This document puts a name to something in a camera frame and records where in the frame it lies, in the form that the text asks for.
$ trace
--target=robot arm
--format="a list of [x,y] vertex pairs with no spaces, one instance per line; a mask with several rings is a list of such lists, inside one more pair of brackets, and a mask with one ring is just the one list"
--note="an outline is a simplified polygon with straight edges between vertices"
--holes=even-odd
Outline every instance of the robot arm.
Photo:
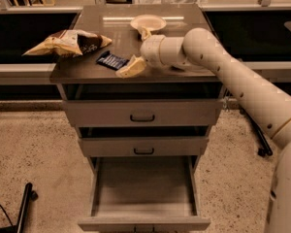
[[291,96],[233,58],[203,28],[189,31],[184,38],[151,36],[141,54],[149,66],[212,71],[283,149],[273,177],[265,232],[291,233]]

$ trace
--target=white bowl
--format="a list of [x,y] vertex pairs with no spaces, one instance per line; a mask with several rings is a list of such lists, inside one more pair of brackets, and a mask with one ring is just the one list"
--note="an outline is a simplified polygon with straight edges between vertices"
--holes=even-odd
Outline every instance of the white bowl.
[[130,25],[137,30],[141,27],[145,27],[149,31],[155,32],[166,26],[166,20],[155,15],[141,15],[133,18]]

